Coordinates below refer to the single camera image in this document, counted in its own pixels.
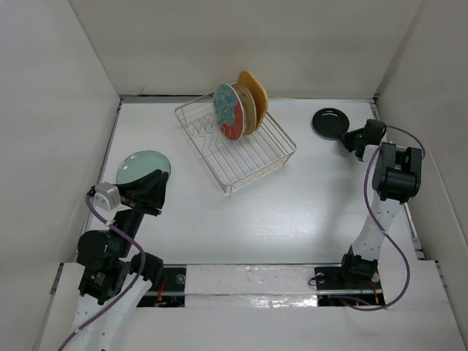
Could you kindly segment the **black round plate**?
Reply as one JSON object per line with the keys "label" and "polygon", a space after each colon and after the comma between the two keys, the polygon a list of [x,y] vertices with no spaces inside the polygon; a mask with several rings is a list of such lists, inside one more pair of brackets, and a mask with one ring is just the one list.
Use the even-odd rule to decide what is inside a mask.
{"label": "black round plate", "polygon": [[328,139],[340,138],[348,131],[350,122],[342,111],[326,107],[318,110],[312,117],[312,128],[320,136]]}

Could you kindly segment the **beige bird painted plate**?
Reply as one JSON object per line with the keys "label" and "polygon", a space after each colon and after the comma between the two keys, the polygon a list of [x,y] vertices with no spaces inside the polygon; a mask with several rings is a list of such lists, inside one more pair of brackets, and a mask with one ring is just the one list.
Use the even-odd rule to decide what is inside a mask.
{"label": "beige bird painted plate", "polygon": [[241,84],[233,84],[232,87],[235,89],[236,94],[239,96],[241,104],[244,108],[246,120],[244,134],[249,135],[255,131],[257,124],[257,109],[254,98],[247,87]]}

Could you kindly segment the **red teal flower plate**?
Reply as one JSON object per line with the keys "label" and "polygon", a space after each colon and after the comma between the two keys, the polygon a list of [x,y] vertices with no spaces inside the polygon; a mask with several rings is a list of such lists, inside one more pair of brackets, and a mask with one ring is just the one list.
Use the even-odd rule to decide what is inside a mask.
{"label": "red teal flower plate", "polygon": [[218,85],[214,91],[213,107],[216,123],[229,140],[238,140],[246,126],[244,107],[235,89],[227,84]]}

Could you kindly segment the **orange ribbed rectangular plate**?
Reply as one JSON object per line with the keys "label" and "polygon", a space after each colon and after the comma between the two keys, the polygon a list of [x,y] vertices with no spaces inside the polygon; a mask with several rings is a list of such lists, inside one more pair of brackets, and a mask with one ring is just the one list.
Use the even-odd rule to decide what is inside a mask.
{"label": "orange ribbed rectangular plate", "polygon": [[249,70],[241,71],[238,75],[236,83],[245,86],[253,97],[257,111],[257,120],[254,130],[258,130],[261,123],[263,122],[263,119],[265,118],[266,113],[268,112],[268,95],[266,90],[263,88],[263,85],[259,82],[259,80]]}

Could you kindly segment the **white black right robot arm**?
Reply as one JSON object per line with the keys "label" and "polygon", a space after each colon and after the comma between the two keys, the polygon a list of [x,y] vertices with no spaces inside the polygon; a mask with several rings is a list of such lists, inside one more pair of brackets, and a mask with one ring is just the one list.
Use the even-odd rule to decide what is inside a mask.
{"label": "white black right robot arm", "polygon": [[365,127],[344,134],[345,148],[364,160],[368,146],[376,146],[364,178],[364,200],[368,216],[363,228],[343,256],[336,278],[345,289],[367,283],[377,273],[383,241],[394,217],[409,199],[416,196],[422,178],[422,163],[426,152],[421,143],[417,148],[401,147],[384,142],[388,125],[369,119]]}

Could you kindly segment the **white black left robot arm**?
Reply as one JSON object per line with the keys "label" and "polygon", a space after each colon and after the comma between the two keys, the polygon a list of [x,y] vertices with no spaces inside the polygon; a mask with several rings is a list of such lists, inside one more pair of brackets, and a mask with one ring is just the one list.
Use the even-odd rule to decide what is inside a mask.
{"label": "white black left robot arm", "polygon": [[144,217],[160,215],[165,203],[171,166],[165,155],[158,158],[151,164],[139,151],[124,161],[125,179],[86,193],[88,209],[106,228],[89,230],[78,241],[80,297],[73,331],[60,350],[113,349],[140,299],[164,286],[162,259],[135,240]]}

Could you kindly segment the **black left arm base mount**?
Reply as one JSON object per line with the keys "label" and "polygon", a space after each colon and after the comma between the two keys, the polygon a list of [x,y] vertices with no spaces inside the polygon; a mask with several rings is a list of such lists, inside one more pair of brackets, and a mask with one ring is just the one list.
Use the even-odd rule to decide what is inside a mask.
{"label": "black left arm base mount", "polygon": [[166,265],[160,283],[140,300],[140,308],[178,308],[185,306],[186,266]]}

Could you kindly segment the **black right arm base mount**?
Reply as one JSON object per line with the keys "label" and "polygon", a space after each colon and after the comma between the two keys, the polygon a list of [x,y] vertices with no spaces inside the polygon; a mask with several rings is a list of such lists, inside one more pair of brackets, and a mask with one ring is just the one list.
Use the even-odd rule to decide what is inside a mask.
{"label": "black right arm base mount", "polygon": [[319,307],[328,306],[384,306],[382,285],[376,281],[349,281],[341,277],[337,265],[319,265],[308,280],[308,285],[317,291]]}

